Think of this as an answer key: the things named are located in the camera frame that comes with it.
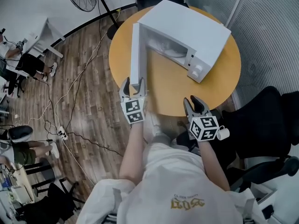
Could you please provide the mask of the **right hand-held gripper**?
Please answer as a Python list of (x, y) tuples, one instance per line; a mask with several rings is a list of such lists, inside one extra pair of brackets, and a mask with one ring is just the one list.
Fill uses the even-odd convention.
[(189, 120), (188, 134), (190, 140), (214, 140), (219, 130), (216, 116), (213, 116), (208, 105), (196, 96), (191, 96), (194, 108), (187, 98), (184, 98), (184, 110)]

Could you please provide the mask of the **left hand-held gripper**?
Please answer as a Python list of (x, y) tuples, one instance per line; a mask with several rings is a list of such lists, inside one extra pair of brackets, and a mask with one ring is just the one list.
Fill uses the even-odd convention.
[(129, 85), (130, 78), (127, 77), (119, 90), (122, 111), (129, 124), (143, 122), (147, 109), (146, 82), (142, 77), (139, 83), (133, 86), (136, 90), (136, 93), (133, 94), (133, 98), (130, 98)]

